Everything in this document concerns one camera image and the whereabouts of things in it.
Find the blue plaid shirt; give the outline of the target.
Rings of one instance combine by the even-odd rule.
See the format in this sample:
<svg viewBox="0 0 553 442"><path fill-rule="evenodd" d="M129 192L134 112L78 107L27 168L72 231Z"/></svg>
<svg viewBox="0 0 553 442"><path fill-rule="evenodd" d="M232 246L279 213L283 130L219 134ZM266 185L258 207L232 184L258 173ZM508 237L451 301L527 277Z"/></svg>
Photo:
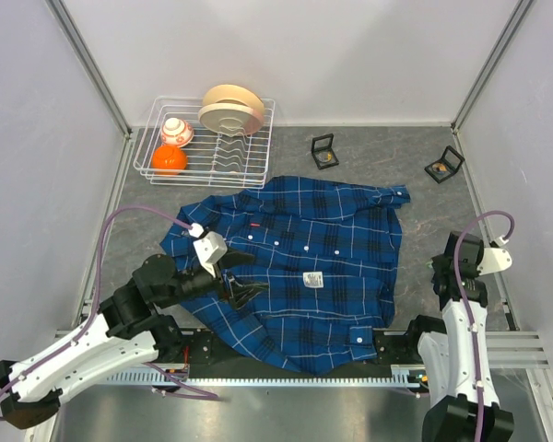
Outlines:
<svg viewBox="0 0 553 442"><path fill-rule="evenodd" d="M180 270L196 263L185 224L197 223L255 256L228 269L267 291L234 309L216 294L183 302L186 310L241 355L315 376L377 351L373 333L395 314L402 242L397 211L410 200L403 185L368 185L280 176L262 189L211 195L182 207L161 248ZM323 288L303 284L322 272Z"/></svg>

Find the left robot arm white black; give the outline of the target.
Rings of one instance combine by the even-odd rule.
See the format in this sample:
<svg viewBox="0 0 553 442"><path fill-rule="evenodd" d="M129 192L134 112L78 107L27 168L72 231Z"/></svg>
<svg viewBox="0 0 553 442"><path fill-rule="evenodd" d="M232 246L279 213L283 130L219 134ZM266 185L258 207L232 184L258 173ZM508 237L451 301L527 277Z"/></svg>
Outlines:
<svg viewBox="0 0 553 442"><path fill-rule="evenodd" d="M243 283L229 267L253 256L228 250L205 269L180 271L166 255L152 255L125 285L100 303L76 329L23 361L0 361L0 421L28 429L110 375L138 364L173 363L183 354L182 331L161 310L215 293L239 309L265 291L266 283Z"/></svg>

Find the round orange picture brooch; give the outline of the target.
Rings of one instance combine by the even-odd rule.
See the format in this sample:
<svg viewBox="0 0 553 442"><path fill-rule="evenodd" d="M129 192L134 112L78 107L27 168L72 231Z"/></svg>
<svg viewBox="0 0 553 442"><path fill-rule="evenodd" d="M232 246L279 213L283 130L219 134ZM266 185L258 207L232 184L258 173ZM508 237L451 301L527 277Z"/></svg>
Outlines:
<svg viewBox="0 0 553 442"><path fill-rule="evenodd" d="M329 152L323 152L319 155L319 159L321 162L329 162L331 160L331 154Z"/></svg>

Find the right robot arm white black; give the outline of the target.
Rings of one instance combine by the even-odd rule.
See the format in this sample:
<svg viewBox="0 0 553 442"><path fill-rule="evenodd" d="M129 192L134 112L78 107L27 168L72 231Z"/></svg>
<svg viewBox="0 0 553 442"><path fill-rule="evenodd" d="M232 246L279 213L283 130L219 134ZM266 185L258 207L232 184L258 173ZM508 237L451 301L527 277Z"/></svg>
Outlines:
<svg viewBox="0 0 553 442"><path fill-rule="evenodd" d="M423 441L508 441L512 413L500 406L489 369L486 340L488 290L478 279L485 254L483 240L450 233L445 250L432 258L431 278L441 318L419 315L409 324L406 356L423 362L430 408Z"/></svg>

